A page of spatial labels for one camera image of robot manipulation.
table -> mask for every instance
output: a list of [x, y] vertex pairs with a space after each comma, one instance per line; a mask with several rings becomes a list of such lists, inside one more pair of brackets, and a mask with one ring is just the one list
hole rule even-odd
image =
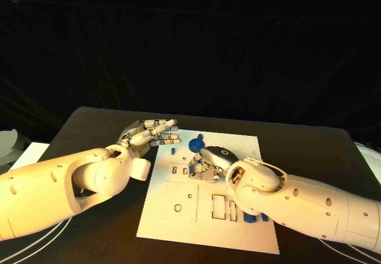
[[[119, 132], [135, 120], [170, 118], [177, 120], [181, 129], [256, 136], [265, 162], [289, 174], [381, 200], [379, 183], [349, 134], [334, 128], [80, 107], [40, 161], [113, 144]], [[152, 163], [154, 157], [151, 148], [144, 158]], [[53, 243], [22, 263], [356, 263], [327, 249], [317, 239], [278, 224], [279, 255], [136, 238], [148, 179], [145, 182], [129, 179], [123, 191], [72, 218]], [[2, 242], [0, 259], [44, 233], [46, 230]], [[328, 244], [366, 261], [346, 245]]]

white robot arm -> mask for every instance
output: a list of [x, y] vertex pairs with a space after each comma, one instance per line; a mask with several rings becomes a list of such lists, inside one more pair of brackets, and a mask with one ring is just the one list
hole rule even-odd
[[[275, 223], [324, 240], [356, 245], [381, 254], [381, 202], [359, 197], [307, 178], [288, 175], [269, 164], [206, 147], [188, 177], [216, 182], [224, 176], [227, 194], [249, 215], [266, 214]], [[272, 167], [281, 172], [276, 176]]]
[[[180, 143], [175, 120], [134, 122], [116, 144], [37, 162], [0, 175], [0, 241], [34, 233], [145, 180], [149, 146]], [[85, 192], [73, 194], [73, 183]]]

white paper sheet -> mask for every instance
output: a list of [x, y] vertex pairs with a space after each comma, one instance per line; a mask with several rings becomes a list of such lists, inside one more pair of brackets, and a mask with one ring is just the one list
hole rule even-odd
[[[177, 134], [181, 143], [158, 147], [136, 237], [278, 254], [272, 220], [262, 222], [258, 216], [256, 223], [245, 223], [242, 211], [236, 207], [236, 222], [230, 221], [229, 202], [233, 200], [226, 195], [224, 179], [210, 184], [188, 179], [187, 174], [183, 174], [183, 168], [187, 168], [188, 160], [194, 156], [187, 144], [197, 134], [203, 135], [206, 146], [224, 147], [239, 159], [246, 156], [261, 159], [256, 137], [191, 130], [178, 130]], [[190, 189], [191, 186], [197, 186], [197, 192]], [[212, 218], [212, 195], [224, 197], [224, 219]]]

